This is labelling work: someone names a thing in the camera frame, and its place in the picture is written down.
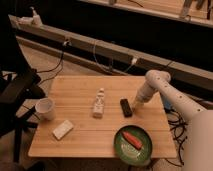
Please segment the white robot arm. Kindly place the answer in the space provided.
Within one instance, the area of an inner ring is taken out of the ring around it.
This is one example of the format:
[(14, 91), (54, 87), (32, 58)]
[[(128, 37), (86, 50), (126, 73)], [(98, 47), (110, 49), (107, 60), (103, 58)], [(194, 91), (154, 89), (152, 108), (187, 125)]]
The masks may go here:
[(161, 93), (188, 123), (182, 171), (213, 171), (213, 110), (207, 110), (184, 95), (170, 84), (170, 80), (166, 71), (149, 70), (132, 107), (136, 110), (149, 102), (156, 92)]

